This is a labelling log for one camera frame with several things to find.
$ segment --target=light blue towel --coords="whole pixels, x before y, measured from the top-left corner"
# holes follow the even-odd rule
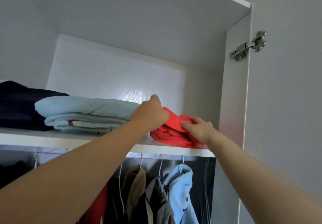
[[[117,99],[53,96],[36,102],[35,109],[55,129],[105,134],[128,122],[139,105]]]
[[[164,185],[168,186],[167,196],[170,205],[175,213],[176,224],[198,224],[195,210],[190,199],[190,189],[192,187],[192,170],[189,166],[177,165],[164,180]]]

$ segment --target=red cloth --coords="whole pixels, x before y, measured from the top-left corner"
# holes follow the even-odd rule
[[[104,223],[104,214],[107,205],[107,184],[98,194],[90,208],[83,216],[83,224],[100,224]]]
[[[190,116],[177,116],[168,108],[163,107],[163,109],[170,113],[170,117],[165,124],[163,124],[158,129],[150,132],[150,136],[154,140],[183,148],[207,148],[207,146],[205,146],[202,142],[191,136],[191,134],[186,129],[181,127],[180,121],[196,124]]]

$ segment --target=hand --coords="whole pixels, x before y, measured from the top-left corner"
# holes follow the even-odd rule
[[[181,126],[186,129],[191,135],[202,142],[205,145],[209,145],[212,140],[219,140],[220,137],[224,136],[221,132],[213,128],[211,122],[205,122],[199,117],[193,117],[193,120],[197,124],[191,124],[188,122],[181,121]]]
[[[148,132],[161,127],[170,114],[161,107],[157,95],[152,95],[150,100],[144,101],[132,114],[132,121],[136,121],[147,128]]]

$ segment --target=metal hinge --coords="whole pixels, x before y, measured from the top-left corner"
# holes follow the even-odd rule
[[[261,49],[266,45],[266,41],[264,40],[266,34],[266,31],[258,31],[256,33],[256,38],[254,38],[252,42],[247,42],[240,45],[237,49],[230,52],[229,58],[238,62],[247,58],[249,48],[255,49],[256,53],[261,51]]]

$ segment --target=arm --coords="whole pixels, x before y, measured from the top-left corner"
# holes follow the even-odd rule
[[[127,124],[18,178],[0,190],[0,223],[76,223],[135,143],[168,118],[153,95]]]
[[[194,120],[197,125],[181,125],[214,153],[255,223],[322,222],[322,206],[215,130],[210,122],[198,117]]]

